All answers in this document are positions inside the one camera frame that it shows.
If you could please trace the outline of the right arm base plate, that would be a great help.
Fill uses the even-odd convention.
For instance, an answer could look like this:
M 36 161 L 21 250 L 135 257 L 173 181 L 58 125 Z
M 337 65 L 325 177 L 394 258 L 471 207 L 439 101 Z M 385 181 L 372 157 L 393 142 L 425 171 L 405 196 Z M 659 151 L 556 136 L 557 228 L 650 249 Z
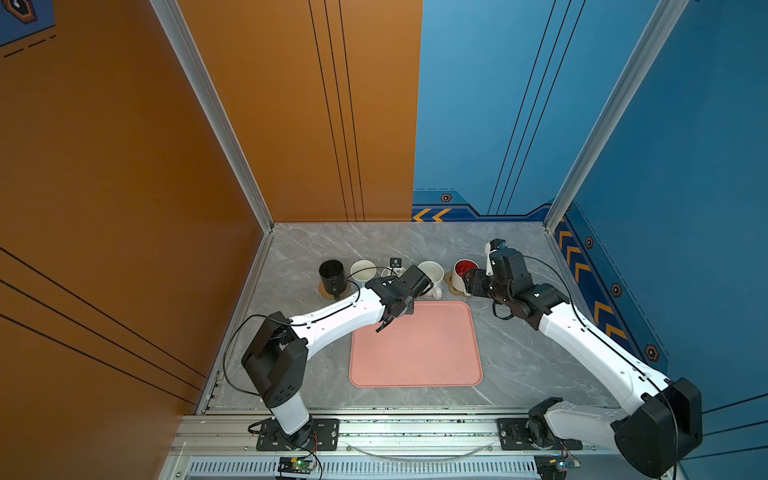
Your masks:
M 582 450 L 583 443 L 574 439 L 560 439 L 540 422 L 530 418 L 500 418 L 496 421 L 503 450 Z

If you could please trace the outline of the white mug blue handle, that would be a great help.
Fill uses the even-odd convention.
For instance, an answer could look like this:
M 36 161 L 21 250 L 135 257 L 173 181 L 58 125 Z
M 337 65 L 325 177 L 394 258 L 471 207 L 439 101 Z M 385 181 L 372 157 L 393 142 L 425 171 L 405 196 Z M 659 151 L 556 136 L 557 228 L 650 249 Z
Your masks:
M 361 259 L 350 267 L 350 277 L 358 285 L 363 286 L 378 275 L 378 267 L 370 260 Z

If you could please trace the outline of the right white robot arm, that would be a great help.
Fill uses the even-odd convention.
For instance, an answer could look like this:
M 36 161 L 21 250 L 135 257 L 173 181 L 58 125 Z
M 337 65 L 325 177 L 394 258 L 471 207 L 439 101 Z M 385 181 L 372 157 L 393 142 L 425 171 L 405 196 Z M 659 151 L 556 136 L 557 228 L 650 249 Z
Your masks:
M 614 408 L 550 397 L 528 412 L 526 432 L 538 449 L 578 440 L 619 453 L 646 477 L 677 475 L 679 463 L 703 441 L 702 394 L 691 381 L 671 380 L 639 360 L 589 321 L 569 291 L 537 284 L 527 256 L 502 239 L 486 246 L 486 266 L 467 271 L 466 290 L 509 319 L 526 322 L 567 350 L 614 397 Z

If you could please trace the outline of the paw print brown coaster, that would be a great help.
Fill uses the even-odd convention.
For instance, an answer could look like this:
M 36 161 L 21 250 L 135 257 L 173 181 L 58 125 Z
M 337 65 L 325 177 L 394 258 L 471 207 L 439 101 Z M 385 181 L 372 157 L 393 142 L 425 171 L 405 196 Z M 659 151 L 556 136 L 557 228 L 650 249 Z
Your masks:
M 466 291 L 464 279 L 458 275 L 455 271 L 450 271 L 445 274 L 444 281 L 448 286 L 451 294 L 455 296 L 468 297 L 469 293 Z

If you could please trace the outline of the cream white mug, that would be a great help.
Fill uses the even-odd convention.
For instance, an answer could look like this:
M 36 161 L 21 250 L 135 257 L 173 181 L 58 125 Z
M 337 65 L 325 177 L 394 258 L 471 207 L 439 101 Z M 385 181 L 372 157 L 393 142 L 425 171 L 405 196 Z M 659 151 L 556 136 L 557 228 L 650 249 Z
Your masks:
M 389 278 L 389 277 L 397 277 L 398 274 L 394 269 L 387 267 L 382 269 L 380 276 L 382 278 Z

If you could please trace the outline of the red interior mug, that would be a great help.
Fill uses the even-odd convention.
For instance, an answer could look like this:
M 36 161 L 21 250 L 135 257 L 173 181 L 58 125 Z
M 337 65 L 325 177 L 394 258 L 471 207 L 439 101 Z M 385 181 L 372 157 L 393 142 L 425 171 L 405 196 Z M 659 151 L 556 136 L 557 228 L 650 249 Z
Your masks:
M 462 259 L 457 261 L 449 275 L 448 282 L 451 291 L 456 295 L 470 296 L 471 293 L 468 290 L 467 282 L 470 272 L 477 268 L 478 265 L 472 260 Z

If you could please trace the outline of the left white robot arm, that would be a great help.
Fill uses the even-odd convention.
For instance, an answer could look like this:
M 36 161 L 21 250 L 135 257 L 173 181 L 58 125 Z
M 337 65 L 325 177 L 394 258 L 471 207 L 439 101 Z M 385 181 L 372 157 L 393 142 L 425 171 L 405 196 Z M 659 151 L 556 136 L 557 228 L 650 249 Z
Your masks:
M 426 273 L 411 266 L 401 275 L 372 278 L 320 310 L 290 318 L 280 312 L 264 317 L 241 366 L 289 446 L 303 448 L 314 441 L 313 418 L 300 393 L 308 361 L 359 329 L 375 325 L 383 330 L 433 286 Z

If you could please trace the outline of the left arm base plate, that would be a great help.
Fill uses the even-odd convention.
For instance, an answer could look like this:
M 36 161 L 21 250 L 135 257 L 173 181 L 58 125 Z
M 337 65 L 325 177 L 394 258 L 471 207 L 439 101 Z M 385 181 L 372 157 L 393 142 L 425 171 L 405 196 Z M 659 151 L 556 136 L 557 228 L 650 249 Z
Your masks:
M 334 418 L 310 419 L 310 423 L 292 435 L 286 435 L 274 418 L 249 426 L 256 440 L 256 450 L 277 451 L 336 451 L 339 440 L 339 420 Z

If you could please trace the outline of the woven orange round coaster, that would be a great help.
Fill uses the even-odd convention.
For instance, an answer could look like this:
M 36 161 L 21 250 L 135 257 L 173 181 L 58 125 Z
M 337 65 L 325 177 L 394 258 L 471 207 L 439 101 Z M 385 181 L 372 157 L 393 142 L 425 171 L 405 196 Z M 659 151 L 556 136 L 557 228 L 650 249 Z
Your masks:
M 319 292 L 319 294 L 320 294 L 320 295 L 321 295 L 323 298 L 325 298 L 325 299 L 327 299 L 327 300 L 335 300 L 335 301 L 338 301 L 338 300 L 341 300 L 342 298 L 344 298 L 345 296 L 347 296 L 347 295 L 348 295 L 348 292 L 349 292 L 349 285 L 346 285 L 346 286 L 345 286 L 345 287 L 344 287 L 344 288 L 343 288 L 343 289 L 342 289 L 340 292 L 336 292 L 336 293 L 334 293 L 334 292 L 329 292 L 329 291 L 327 291 L 327 290 L 326 290 L 326 288 L 325 288 L 325 286 L 324 286 L 324 284 L 323 284 L 323 283 L 320 283 L 320 284 L 318 285 L 318 292 Z

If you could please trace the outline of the black mug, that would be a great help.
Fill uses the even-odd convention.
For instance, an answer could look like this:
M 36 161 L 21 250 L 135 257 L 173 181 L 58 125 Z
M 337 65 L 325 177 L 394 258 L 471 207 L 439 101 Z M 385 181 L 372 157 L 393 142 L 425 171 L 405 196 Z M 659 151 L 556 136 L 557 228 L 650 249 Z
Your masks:
M 324 261 L 318 269 L 320 283 L 323 283 L 329 292 L 340 292 L 346 285 L 346 273 L 344 265 L 336 259 Z

